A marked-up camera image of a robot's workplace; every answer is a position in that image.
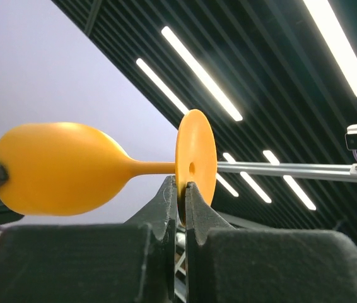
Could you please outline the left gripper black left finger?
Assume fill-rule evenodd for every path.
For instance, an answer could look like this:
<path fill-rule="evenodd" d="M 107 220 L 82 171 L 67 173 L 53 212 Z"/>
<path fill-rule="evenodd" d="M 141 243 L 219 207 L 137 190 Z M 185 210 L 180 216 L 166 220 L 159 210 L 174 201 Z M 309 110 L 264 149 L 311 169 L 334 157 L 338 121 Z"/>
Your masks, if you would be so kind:
<path fill-rule="evenodd" d="M 25 225 L 0 235 L 0 302 L 171 302 L 176 186 L 125 223 Z"/>

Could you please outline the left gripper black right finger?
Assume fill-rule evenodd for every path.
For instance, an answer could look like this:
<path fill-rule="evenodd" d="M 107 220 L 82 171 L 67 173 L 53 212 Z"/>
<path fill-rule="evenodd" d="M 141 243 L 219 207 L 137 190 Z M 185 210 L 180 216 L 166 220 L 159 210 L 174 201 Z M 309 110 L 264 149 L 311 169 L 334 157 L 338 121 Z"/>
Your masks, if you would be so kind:
<path fill-rule="evenodd" d="M 236 229 L 185 192 L 188 302 L 357 302 L 357 247 L 333 230 Z"/>

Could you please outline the yellow wine glass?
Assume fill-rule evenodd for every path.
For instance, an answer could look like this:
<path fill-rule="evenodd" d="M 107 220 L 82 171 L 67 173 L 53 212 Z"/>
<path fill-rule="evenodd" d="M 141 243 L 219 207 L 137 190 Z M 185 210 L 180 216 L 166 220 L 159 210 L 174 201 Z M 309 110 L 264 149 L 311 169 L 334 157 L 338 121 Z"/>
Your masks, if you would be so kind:
<path fill-rule="evenodd" d="M 134 177 L 172 174 L 182 222 L 188 183 L 195 183 L 204 202 L 211 204 L 218 169 L 211 125 L 197 109 L 180 122 L 173 162 L 135 160 L 98 129 L 54 122 L 8 131 L 0 139 L 0 164 L 9 176 L 0 186 L 0 199 L 22 215 L 79 215 L 113 199 Z"/>

